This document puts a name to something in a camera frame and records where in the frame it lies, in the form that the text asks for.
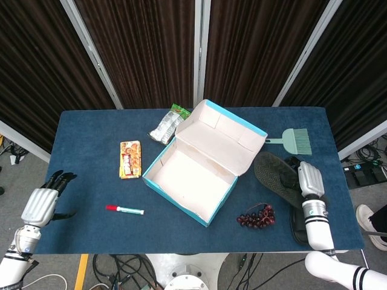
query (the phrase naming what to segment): white robotic arm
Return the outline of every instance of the white robotic arm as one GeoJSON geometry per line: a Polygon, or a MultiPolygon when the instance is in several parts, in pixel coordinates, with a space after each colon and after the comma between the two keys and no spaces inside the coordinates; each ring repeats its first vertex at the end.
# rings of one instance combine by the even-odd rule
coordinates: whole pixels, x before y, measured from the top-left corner
{"type": "Polygon", "coordinates": [[[21,289],[24,276],[38,262],[32,259],[40,229],[52,220],[69,218],[72,214],[55,214],[55,205],[67,183],[74,179],[73,173],[57,171],[41,188],[35,189],[22,213],[24,226],[18,228],[0,264],[0,290],[21,289]]]}
{"type": "Polygon", "coordinates": [[[387,275],[377,273],[360,266],[341,263],[336,257],[328,212],[324,201],[324,185],[320,170],[302,161],[298,167],[298,177],[307,229],[308,242],[316,250],[305,259],[308,272],[318,278],[338,282],[350,290],[386,290],[387,275]]]}

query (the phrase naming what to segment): red marker cap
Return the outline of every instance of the red marker cap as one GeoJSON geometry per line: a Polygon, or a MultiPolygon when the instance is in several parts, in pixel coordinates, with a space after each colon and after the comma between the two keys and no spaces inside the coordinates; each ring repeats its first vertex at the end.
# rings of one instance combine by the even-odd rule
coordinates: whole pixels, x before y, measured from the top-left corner
{"type": "Polygon", "coordinates": [[[118,206],[116,206],[116,205],[108,204],[108,205],[106,206],[106,209],[107,209],[107,210],[112,210],[112,211],[117,211],[117,207],[118,207],[118,206]]]}

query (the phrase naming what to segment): green brush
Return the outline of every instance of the green brush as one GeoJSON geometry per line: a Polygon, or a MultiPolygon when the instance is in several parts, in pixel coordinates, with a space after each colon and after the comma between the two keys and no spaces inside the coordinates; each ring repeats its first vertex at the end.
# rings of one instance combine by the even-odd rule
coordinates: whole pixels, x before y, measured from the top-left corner
{"type": "Polygon", "coordinates": [[[265,143],[283,144],[290,154],[312,155],[307,129],[286,129],[282,139],[266,139],[265,143]]]}

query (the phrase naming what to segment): white sneaker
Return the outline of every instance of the white sneaker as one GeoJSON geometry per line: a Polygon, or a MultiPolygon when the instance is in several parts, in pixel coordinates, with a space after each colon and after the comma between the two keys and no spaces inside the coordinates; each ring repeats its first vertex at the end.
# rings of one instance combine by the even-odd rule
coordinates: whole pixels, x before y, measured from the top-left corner
{"type": "MultiPolygon", "coordinates": [[[[356,209],[357,222],[365,231],[377,231],[369,220],[369,217],[373,214],[374,212],[365,204],[360,204],[356,209]]],[[[387,251],[387,242],[382,240],[380,236],[369,236],[369,238],[375,247],[382,251],[387,251]]]]}

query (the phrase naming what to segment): curtain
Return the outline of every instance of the curtain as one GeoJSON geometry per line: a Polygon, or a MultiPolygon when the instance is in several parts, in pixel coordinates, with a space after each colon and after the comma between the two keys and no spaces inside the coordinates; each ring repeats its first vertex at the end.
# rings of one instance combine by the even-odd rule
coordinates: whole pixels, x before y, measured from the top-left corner
{"type": "Polygon", "coordinates": [[[194,0],[76,0],[124,108],[190,108],[194,0]]]}
{"type": "Polygon", "coordinates": [[[59,1],[0,1],[0,120],[51,152],[62,111],[114,105],[59,1]]]}
{"type": "Polygon", "coordinates": [[[205,98],[271,106],[327,2],[212,0],[205,98]]]}
{"type": "Polygon", "coordinates": [[[344,0],[281,106],[323,106],[343,149],[387,120],[387,2],[344,0]]]}

